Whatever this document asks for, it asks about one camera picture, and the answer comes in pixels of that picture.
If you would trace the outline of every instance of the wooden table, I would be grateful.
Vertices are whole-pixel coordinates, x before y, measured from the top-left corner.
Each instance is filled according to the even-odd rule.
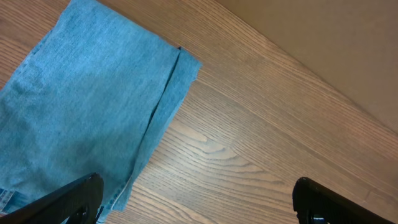
[[[214,0],[103,0],[203,62],[109,223],[297,223],[310,177],[398,222],[398,136]],[[68,1],[0,0],[0,84]]]

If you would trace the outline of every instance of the blue denim fabric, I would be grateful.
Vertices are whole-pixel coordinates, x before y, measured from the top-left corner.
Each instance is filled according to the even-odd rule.
[[[122,210],[201,64],[94,0],[72,0],[0,92],[0,188],[38,199],[90,172]]]

